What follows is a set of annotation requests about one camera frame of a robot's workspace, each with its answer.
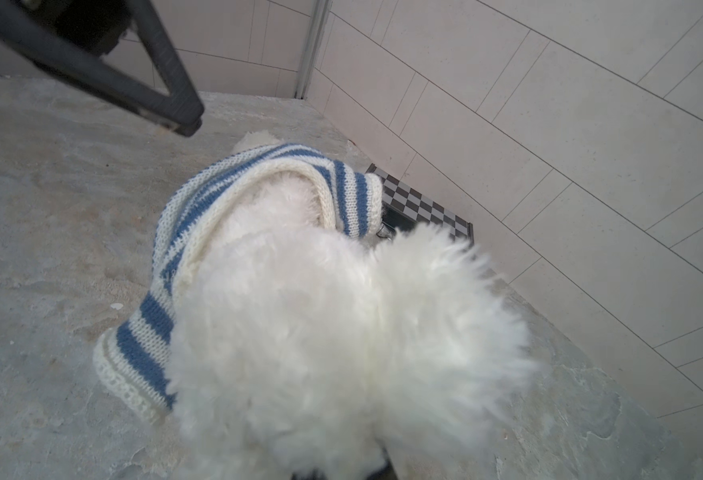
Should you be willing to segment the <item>blue white striped sweater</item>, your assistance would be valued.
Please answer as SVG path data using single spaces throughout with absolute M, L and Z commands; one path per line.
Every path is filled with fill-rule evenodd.
M 274 174 L 306 178 L 318 197 L 318 223 L 353 239 L 383 224 L 383 182 L 305 145 L 283 143 L 233 154 L 189 179 L 157 223 L 149 290 L 123 324 L 106 330 L 93 350 L 105 388 L 143 422 L 161 422 L 175 402 L 165 369 L 175 322 L 174 300 L 189 280 L 218 224 L 237 201 Z

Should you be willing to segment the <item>white teddy bear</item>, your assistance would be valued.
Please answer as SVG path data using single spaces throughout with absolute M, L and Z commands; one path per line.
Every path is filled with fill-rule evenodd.
M 537 362 L 487 260 L 419 225 L 373 246 L 268 174 L 187 246 L 166 368 L 184 479 L 365 479 L 479 449 Z

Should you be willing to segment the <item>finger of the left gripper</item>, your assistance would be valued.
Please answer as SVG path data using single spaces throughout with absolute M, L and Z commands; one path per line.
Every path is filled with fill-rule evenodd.
M 128 30 L 167 92 L 104 62 Z M 180 136 L 201 128 L 203 103 L 149 0 L 0 0 L 0 42 L 49 76 Z

